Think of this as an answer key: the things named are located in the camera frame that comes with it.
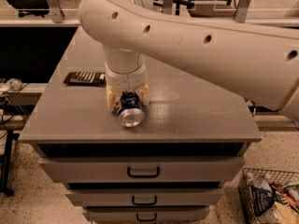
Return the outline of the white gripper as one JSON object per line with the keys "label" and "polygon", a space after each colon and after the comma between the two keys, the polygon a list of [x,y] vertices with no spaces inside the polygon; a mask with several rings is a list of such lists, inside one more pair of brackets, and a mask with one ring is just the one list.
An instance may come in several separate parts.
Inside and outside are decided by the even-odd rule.
{"label": "white gripper", "polygon": [[119,73],[105,64],[107,108],[113,112],[120,104],[120,91],[134,91],[143,105],[150,103],[149,86],[147,82],[147,68],[143,63],[135,71]]}

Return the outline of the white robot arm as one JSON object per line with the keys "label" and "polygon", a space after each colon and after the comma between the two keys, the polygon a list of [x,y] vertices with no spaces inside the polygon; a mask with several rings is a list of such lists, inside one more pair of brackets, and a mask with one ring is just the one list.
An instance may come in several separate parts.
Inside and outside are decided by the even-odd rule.
{"label": "white robot arm", "polygon": [[171,16],[152,0],[82,0],[84,31],[103,45],[107,83],[136,90],[149,56],[299,120],[299,34],[293,29]]}

